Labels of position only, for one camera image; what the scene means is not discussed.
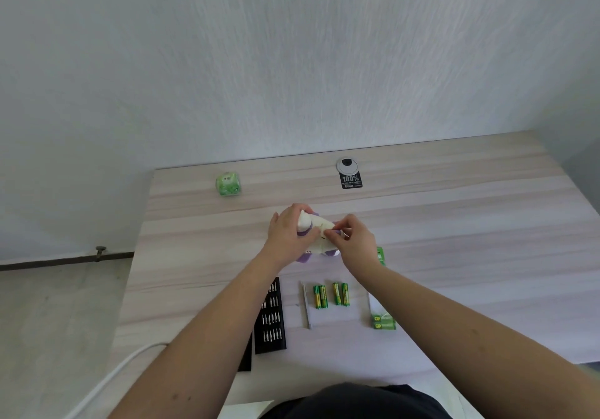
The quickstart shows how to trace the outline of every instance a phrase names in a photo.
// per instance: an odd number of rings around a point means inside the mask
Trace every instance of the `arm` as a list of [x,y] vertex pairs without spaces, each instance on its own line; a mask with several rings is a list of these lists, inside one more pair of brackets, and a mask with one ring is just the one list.
[[375,237],[354,215],[325,235],[355,278],[488,419],[597,418],[600,385],[558,354],[379,263]]
[[265,247],[190,323],[131,386],[110,419],[216,418],[244,354],[273,279],[319,236],[299,238],[305,204],[275,213]]

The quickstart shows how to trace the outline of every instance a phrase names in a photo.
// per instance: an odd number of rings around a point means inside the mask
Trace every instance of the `wood grain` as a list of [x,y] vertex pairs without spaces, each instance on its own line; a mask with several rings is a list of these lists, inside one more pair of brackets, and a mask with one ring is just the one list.
[[[347,155],[363,188],[341,188],[334,165]],[[228,170],[240,174],[237,197],[215,191]],[[156,171],[112,363],[175,337],[259,251],[274,210],[292,202],[330,220],[356,213],[388,267],[573,362],[600,359],[600,217],[532,134],[511,133]],[[301,280],[348,282],[351,306],[313,308],[309,331]],[[404,331],[370,328],[366,292],[340,258],[288,266],[281,292],[288,349],[253,356],[228,403],[288,399],[341,380],[406,382],[434,370]],[[115,381],[107,407],[156,353]]]

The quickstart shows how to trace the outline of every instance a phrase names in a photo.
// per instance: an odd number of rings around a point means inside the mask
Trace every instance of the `person's right arm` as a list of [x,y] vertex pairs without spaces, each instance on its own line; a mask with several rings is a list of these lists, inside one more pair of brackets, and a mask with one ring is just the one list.
[[600,418],[600,383],[548,348],[379,263],[350,214],[325,235],[354,277],[487,419]]

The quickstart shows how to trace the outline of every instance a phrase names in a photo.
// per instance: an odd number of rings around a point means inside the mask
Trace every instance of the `person's left arm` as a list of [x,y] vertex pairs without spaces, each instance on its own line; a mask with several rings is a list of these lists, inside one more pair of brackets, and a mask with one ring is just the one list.
[[273,279],[319,236],[296,235],[300,210],[275,213],[259,254],[176,336],[125,394],[109,419],[216,418]]

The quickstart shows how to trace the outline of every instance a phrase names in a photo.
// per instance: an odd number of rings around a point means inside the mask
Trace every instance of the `person's right hand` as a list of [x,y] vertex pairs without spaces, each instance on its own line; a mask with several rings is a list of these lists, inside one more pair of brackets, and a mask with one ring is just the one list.
[[[336,233],[336,229],[341,229],[346,237]],[[375,236],[356,215],[348,214],[324,234],[340,250],[344,264],[355,277],[379,265]]]

